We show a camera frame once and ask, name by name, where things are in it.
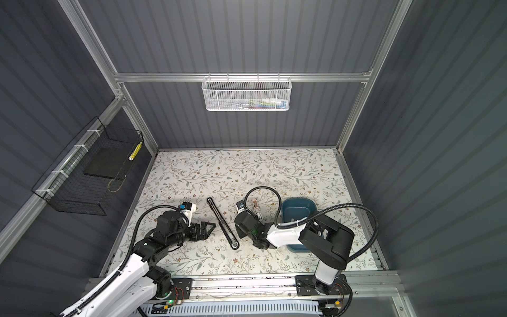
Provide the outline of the black long stapler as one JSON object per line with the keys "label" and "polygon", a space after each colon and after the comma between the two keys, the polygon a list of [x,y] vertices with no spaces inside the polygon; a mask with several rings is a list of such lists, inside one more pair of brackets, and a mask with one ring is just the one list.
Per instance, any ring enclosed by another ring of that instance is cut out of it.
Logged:
{"label": "black long stapler", "polygon": [[210,207],[211,211],[216,216],[219,226],[221,230],[224,233],[224,236],[226,237],[230,247],[233,250],[237,250],[240,247],[238,239],[235,237],[234,233],[232,232],[231,228],[228,226],[227,222],[225,221],[222,213],[219,211],[218,207],[216,206],[213,198],[209,197],[206,199],[208,206]]}

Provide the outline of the pink mini stapler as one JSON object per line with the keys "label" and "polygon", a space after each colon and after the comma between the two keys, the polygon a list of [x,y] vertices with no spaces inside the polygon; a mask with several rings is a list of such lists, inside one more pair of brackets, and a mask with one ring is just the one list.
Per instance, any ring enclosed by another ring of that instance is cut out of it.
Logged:
{"label": "pink mini stapler", "polygon": [[252,203],[253,203],[253,210],[254,210],[254,213],[256,214],[257,218],[262,221],[263,220],[263,216],[261,214],[261,209],[260,209],[260,205],[257,201],[257,199],[253,199],[252,200]]}

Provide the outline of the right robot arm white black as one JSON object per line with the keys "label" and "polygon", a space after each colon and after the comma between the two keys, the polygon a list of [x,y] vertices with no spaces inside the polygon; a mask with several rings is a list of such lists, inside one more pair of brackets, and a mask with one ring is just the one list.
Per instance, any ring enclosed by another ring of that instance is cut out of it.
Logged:
{"label": "right robot arm white black", "polygon": [[261,250],[303,245],[318,258],[315,278],[324,285],[332,285],[337,275],[347,268],[355,237],[351,229],[327,215],[280,229],[274,223],[262,223],[250,211],[243,211],[236,216],[234,224],[242,238],[249,237]]}

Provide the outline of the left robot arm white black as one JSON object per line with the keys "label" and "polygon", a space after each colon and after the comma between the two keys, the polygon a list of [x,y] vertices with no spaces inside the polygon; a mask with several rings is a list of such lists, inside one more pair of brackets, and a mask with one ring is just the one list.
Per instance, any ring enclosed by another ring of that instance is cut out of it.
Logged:
{"label": "left robot arm white black", "polygon": [[[163,209],[152,235],[136,242],[141,222],[150,212]],[[177,292],[171,273],[158,266],[169,253],[186,242],[207,240],[215,223],[192,223],[195,205],[161,205],[146,210],[138,219],[124,261],[61,316],[129,316],[154,297],[166,298]]]}

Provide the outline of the yellow marker in basket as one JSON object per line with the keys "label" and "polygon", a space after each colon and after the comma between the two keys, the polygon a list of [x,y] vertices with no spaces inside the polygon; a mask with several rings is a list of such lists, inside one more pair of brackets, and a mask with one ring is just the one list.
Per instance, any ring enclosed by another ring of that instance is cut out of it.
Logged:
{"label": "yellow marker in basket", "polygon": [[142,141],[141,141],[141,142],[139,142],[139,143],[136,145],[136,147],[132,150],[131,154],[130,154],[130,155],[129,155],[129,157],[128,157],[128,160],[129,160],[129,161],[133,161],[133,160],[137,157],[138,153],[139,153],[139,152],[140,152],[140,150],[142,149],[142,146],[143,146],[143,142],[142,142]]}

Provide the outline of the black pad in basket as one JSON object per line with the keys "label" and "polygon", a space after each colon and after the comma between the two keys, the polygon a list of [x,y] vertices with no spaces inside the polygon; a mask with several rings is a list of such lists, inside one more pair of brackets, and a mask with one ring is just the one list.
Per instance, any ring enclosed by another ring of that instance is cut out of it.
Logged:
{"label": "black pad in basket", "polygon": [[130,171],[133,161],[128,149],[102,148],[84,169],[84,175],[123,180]]}

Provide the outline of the pens in white basket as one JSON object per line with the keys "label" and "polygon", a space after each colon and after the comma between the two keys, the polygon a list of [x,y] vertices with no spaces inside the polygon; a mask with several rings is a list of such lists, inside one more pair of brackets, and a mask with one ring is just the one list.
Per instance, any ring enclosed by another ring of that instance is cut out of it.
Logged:
{"label": "pens in white basket", "polygon": [[230,108],[243,110],[288,110],[289,101],[287,99],[277,98],[240,100],[238,102],[233,102]]}

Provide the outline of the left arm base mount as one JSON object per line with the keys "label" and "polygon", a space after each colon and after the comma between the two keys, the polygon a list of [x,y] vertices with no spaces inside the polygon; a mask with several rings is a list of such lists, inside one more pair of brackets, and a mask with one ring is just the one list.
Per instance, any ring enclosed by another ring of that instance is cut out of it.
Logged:
{"label": "left arm base mount", "polygon": [[191,278],[173,278],[159,285],[155,298],[162,301],[185,301],[190,298],[194,280]]}

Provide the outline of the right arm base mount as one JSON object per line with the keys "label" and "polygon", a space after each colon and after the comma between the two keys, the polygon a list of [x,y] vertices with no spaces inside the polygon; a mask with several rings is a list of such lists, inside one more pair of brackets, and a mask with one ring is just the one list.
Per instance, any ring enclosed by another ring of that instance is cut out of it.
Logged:
{"label": "right arm base mount", "polygon": [[317,280],[312,275],[298,275],[294,278],[297,288],[297,295],[304,296],[338,296],[350,295],[353,291],[350,288],[344,274],[335,277],[331,285]]}

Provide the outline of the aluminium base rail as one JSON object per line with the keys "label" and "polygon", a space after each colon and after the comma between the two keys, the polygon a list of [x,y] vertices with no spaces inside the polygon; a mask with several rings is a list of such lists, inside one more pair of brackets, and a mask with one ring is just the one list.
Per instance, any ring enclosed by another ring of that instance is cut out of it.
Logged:
{"label": "aluminium base rail", "polygon": [[[269,273],[222,276],[187,276],[194,280],[191,295],[184,302],[270,301],[289,299],[343,299],[338,296],[298,296],[294,278],[298,273]],[[355,299],[397,297],[406,294],[396,271],[345,272]]]}

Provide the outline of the aluminium horizontal back rail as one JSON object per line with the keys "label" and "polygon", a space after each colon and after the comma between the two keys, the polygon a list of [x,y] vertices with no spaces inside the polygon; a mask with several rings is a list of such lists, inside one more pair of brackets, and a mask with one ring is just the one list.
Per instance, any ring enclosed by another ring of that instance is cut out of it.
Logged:
{"label": "aluminium horizontal back rail", "polygon": [[119,83],[279,82],[367,83],[366,73],[117,73]]}

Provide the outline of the aluminium corner post left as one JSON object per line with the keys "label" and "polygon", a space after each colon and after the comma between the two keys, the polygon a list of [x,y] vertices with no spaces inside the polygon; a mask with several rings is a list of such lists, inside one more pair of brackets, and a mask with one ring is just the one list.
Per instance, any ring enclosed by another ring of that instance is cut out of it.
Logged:
{"label": "aluminium corner post left", "polygon": [[115,78],[118,73],[117,69],[92,26],[91,21],[87,17],[82,5],[79,1],[59,1],[58,3],[96,63],[105,81],[108,83],[110,90],[116,96],[121,96],[125,99],[123,105],[124,112],[128,116],[133,127],[143,133],[144,144],[150,154],[153,157],[156,156],[159,146],[128,89]]}

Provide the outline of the aluminium corner post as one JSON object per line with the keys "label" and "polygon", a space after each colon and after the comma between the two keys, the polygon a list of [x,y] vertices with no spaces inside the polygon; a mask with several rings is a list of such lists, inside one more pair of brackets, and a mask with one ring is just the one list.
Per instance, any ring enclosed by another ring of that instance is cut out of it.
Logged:
{"label": "aluminium corner post", "polygon": [[153,157],[156,156],[159,146],[128,89],[115,78],[118,73],[117,69],[92,26],[91,21],[87,17],[82,5],[79,1],[59,1],[58,3],[96,63],[105,81],[108,83],[110,90],[116,96],[121,96],[125,99],[123,105],[124,112],[128,116],[133,127],[143,133],[144,144],[150,154]]}
{"label": "aluminium corner post", "polygon": [[353,130],[355,129],[360,115],[368,101],[375,83],[377,82],[380,72],[384,67],[384,64],[389,56],[389,52],[392,49],[393,43],[409,12],[410,7],[412,6],[412,3],[412,0],[402,0],[398,1],[396,4],[393,15],[389,20],[389,24],[386,27],[380,45],[374,55],[374,59],[372,60],[371,67],[368,73],[365,74],[367,80],[361,82],[362,88],[359,90],[356,96],[355,103],[353,104],[353,107],[347,116],[347,120],[338,139],[336,149],[340,154],[343,154],[345,151],[345,148],[353,134]]}

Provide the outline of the aluminium corner post right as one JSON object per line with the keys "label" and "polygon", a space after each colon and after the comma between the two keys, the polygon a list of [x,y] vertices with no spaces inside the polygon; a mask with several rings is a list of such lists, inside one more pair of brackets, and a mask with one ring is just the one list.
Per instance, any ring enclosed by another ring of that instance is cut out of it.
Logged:
{"label": "aluminium corner post right", "polygon": [[343,154],[345,151],[345,148],[353,134],[353,130],[355,129],[360,115],[368,101],[375,83],[377,82],[380,72],[384,67],[384,64],[389,56],[389,52],[392,49],[393,43],[409,12],[410,7],[412,6],[412,3],[412,0],[402,0],[398,1],[396,4],[393,15],[389,20],[389,24],[386,27],[380,45],[374,55],[374,59],[372,60],[371,67],[368,73],[365,74],[367,80],[361,82],[362,88],[359,90],[356,96],[355,103],[353,104],[353,107],[347,116],[347,120],[338,139],[336,149],[340,154]]}

